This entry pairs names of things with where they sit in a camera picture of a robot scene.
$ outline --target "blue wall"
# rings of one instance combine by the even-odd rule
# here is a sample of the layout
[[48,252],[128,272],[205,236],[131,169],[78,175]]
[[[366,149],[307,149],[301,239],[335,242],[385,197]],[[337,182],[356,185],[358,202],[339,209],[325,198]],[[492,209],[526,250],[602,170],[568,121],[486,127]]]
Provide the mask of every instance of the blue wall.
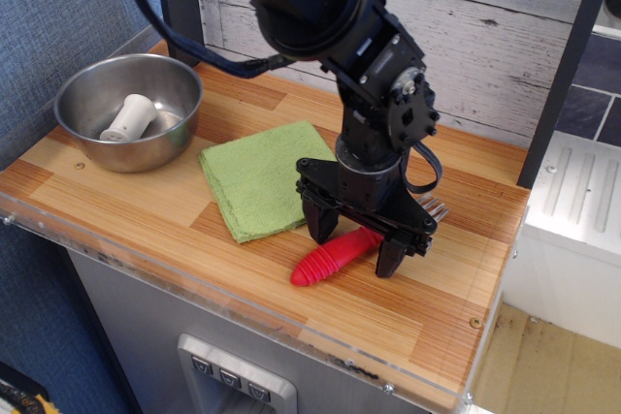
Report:
[[[0,0],[0,170],[55,126],[64,80],[146,27],[133,0]],[[44,385],[63,414],[131,412],[57,246],[1,224],[0,361]]]

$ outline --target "green towel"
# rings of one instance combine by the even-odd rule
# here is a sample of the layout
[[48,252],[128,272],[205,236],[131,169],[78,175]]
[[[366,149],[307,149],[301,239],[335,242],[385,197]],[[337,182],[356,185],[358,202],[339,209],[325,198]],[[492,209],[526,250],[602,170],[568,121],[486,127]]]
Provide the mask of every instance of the green towel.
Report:
[[209,147],[199,160],[237,242],[264,238],[304,223],[296,192],[303,158],[335,160],[314,127],[299,121]]

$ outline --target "wooden countertop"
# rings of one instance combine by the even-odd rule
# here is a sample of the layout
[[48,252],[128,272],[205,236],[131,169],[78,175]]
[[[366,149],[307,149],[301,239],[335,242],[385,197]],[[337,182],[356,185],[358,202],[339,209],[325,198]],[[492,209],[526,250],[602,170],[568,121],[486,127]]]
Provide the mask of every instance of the wooden countertop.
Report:
[[[490,318],[524,213],[529,192],[515,183],[526,151],[440,128],[425,142],[444,166],[435,194],[450,213],[427,256],[406,257],[392,278],[379,279],[370,253],[296,288],[289,275],[316,247],[306,226],[235,243],[197,157],[210,145],[301,119],[334,148],[341,102],[275,77],[236,80],[202,64],[196,71],[205,84],[200,123],[179,159],[144,174],[106,172],[56,128],[0,174],[0,210],[298,350],[337,366],[349,360],[353,376],[393,383],[429,409],[454,410],[453,394],[470,388],[486,329],[471,319]],[[420,184],[432,173],[416,159],[409,178]],[[356,227],[342,219],[336,233]]]

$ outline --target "metal bowl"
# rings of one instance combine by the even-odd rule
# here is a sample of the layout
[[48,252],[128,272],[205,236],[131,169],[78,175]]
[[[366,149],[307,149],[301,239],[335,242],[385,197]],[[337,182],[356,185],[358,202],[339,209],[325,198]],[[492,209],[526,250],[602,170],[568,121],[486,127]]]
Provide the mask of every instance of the metal bowl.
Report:
[[[129,94],[147,96],[157,109],[140,139],[100,141]],[[58,91],[54,113],[80,150],[113,172],[136,173],[161,167],[189,146],[198,124],[203,84],[178,60],[131,54],[98,62],[68,79]]]

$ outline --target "black strap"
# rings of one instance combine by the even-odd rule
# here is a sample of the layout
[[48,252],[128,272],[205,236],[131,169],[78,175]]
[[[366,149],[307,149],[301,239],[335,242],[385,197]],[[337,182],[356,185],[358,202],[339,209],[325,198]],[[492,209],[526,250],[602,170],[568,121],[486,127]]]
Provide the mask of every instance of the black strap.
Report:
[[287,65],[293,63],[292,60],[289,60],[280,54],[272,55],[268,58],[247,60],[245,62],[234,62],[232,60],[228,60],[213,50],[205,48],[204,45],[179,34],[160,19],[160,17],[151,8],[148,0],[135,1],[143,15],[153,25],[162,38],[174,45],[176,48],[193,55],[199,60],[213,65],[215,68],[228,75],[249,79],[261,75],[267,71],[286,67]]
[[436,154],[434,154],[432,150],[429,147],[427,147],[425,144],[423,144],[421,141],[414,143],[412,145],[412,148],[416,152],[418,152],[423,157],[423,159],[427,161],[429,165],[431,165],[431,168],[434,169],[434,172],[436,172],[436,180],[432,181],[429,184],[425,184],[423,186],[416,186],[414,184],[411,184],[408,181],[408,179],[406,178],[405,171],[401,173],[401,175],[410,193],[412,194],[428,193],[429,191],[432,191],[433,189],[435,189],[436,186],[438,186],[438,183],[440,183],[440,180],[442,178],[442,164],[440,160],[438,159],[438,157],[436,157]]

